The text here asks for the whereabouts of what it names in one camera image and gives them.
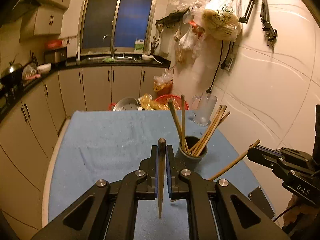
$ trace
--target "faucet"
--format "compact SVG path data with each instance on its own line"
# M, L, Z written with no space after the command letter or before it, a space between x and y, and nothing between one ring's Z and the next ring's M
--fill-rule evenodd
M115 37L112 35L112 34L107 34L107 35L104 35L103 37L103 41L106 37L110 37L111 38L111 43L110 43L110 53L111 53L111 58L114 58L115 57L115 52L117 49L115 49Z

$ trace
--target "dark cup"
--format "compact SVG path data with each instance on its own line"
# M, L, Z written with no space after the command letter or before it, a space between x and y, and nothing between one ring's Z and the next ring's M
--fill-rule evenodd
M186 142L189 149L193 145L195 145L198 141L200 141L200 139L195 136L186 136ZM183 152L181 144L179 144L179 148L177 150L175 157L182 159L188 170L194 171L197 164L202 160L202 158L207 154L207 152L208 152L208 148L207 146L205 146L202 152L200 153L199 157L193 157L193 156L190 156L188 153Z

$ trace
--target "mug handle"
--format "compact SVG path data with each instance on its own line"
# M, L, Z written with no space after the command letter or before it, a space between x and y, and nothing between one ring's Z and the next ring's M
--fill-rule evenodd
M192 105L193 105L193 103L195 102L196 99L201 100L201 96L195 95L195 96L191 99L190 109L192 108Z

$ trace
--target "window pane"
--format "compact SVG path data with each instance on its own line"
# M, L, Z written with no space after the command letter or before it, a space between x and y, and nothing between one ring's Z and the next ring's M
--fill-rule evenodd
M121 0L116 22L115 47L134 48L145 40L152 0Z
M112 34L112 21L118 0L88 0L84 18L82 48L110 47L111 38L103 36Z

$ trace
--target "black countertop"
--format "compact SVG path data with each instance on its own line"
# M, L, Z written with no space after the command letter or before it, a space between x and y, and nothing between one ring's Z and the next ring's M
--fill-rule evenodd
M83 68L83 67L92 67L92 66L97 66L97 65L101 65L101 66L121 66L121 65L125 65L125 66L146 66L146 67L161 67L161 68L169 68L170 67L170 61L166 60L160 56L155 56L155 58L162 62L162 64L157 63L155 60L151 60L151 61L144 61L139 59L139 56L141 55L136 55L133 54L132 56L134 57L138 57L137 60L128 60L128 61L123 61L123 62L109 62L109 63L105 63L102 60L101 61L88 61L85 60L86 57L81 57L81 61L77 62L76 58L68 58L67 61L63 64L60 65L56 65L56 66L52 66L50 72L48 74L43 74L41 75L40 78L37 78L35 80L33 80L31 83L29 83L28 85L26 85L23 89L19 89L18 91L16 91L14 93L13 96L11 96L10 99L7 99L4 95L2 95L0 97L0 101L5 101L6 103L2 105L1 109L0 109L0 122L2 122L2 120L6 117L6 115L10 112L10 110L20 101L20 99L26 95L30 90L32 90L37 84L39 84L42 80L46 79L47 77L49 77L50 75L52 75L53 73L55 73L58 70L66 70L66 69L72 69L72 68Z

